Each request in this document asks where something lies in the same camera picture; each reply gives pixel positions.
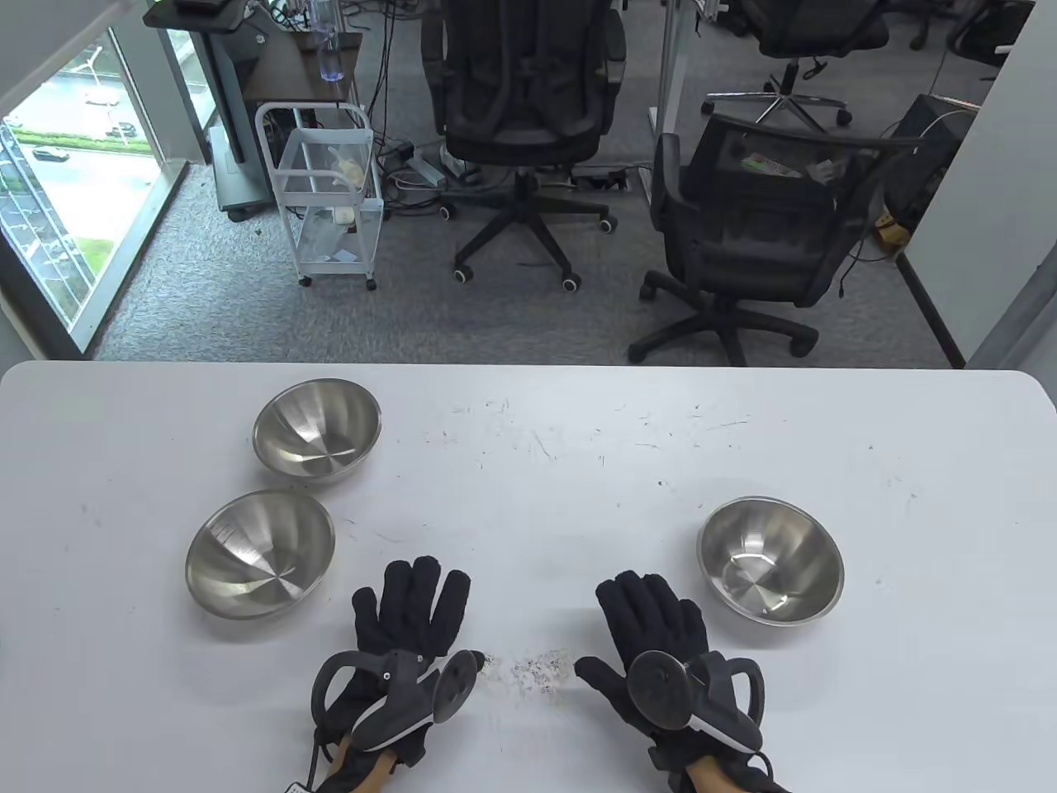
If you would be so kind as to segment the person's right hand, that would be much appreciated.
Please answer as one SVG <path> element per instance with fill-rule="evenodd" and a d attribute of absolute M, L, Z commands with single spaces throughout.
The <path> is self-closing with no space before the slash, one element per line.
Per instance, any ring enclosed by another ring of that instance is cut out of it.
<path fill-rule="evenodd" d="M 761 756 L 763 677 L 750 658 L 709 647 L 701 608 L 651 573 L 624 571 L 595 590 L 623 670 L 577 658 L 574 672 L 650 740 L 673 791 L 777 791 Z"/>

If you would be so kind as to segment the person's left hand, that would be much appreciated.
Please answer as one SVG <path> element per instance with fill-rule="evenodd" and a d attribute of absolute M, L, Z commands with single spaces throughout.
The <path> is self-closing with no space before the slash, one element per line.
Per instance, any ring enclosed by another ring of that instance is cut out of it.
<path fill-rule="evenodd" d="M 310 698 L 315 752 L 331 771 L 323 791 L 355 791 L 378 767 L 415 766 L 425 736 L 472 691 L 479 651 L 455 643 L 471 593 L 461 570 L 438 559 L 394 560 L 381 591 L 351 598 L 356 645 L 324 661 Z"/>

